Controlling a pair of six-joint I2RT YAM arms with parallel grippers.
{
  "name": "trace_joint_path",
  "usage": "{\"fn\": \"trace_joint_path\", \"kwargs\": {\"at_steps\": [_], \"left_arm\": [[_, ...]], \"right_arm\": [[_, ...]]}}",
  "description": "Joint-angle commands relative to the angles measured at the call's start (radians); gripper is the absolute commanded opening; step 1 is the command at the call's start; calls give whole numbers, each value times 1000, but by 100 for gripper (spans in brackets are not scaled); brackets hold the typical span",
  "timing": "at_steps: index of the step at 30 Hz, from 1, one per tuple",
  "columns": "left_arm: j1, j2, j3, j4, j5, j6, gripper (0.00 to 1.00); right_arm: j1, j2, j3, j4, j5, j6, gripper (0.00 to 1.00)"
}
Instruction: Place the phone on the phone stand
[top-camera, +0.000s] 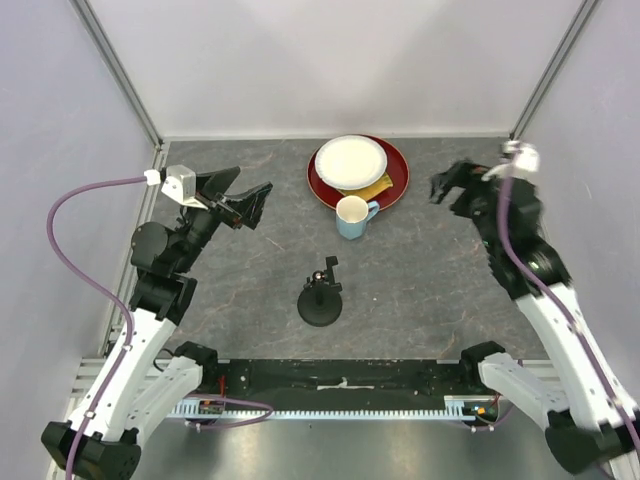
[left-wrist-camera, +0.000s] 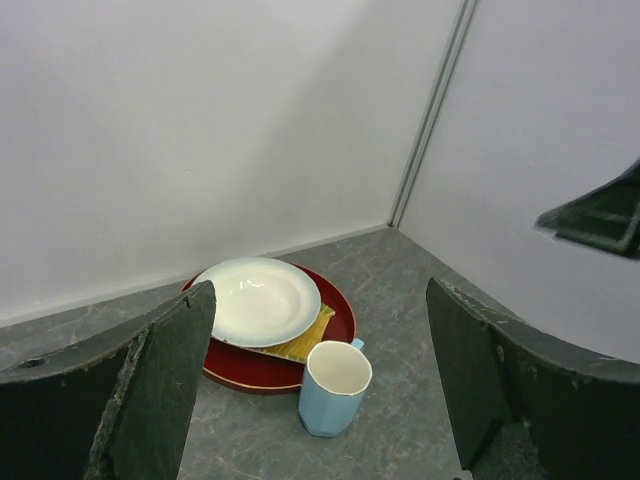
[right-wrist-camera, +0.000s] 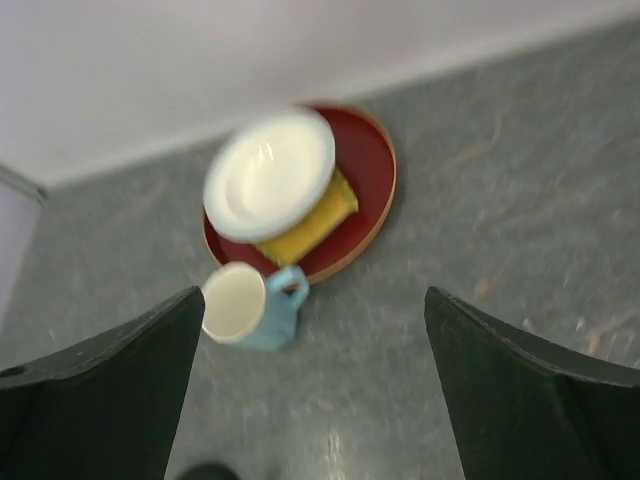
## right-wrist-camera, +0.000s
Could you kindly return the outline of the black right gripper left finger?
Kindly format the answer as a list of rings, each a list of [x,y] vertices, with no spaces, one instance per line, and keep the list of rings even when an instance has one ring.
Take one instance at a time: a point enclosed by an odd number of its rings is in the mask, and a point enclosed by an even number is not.
[[[2,478],[163,478],[204,307],[190,287],[120,326],[2,370]]]

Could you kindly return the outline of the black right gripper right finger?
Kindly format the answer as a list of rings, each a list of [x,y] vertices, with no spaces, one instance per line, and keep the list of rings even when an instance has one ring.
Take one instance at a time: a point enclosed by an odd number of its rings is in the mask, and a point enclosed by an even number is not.
[[[636,479],[639,372],[438,288],[424,319],[468,479]]]

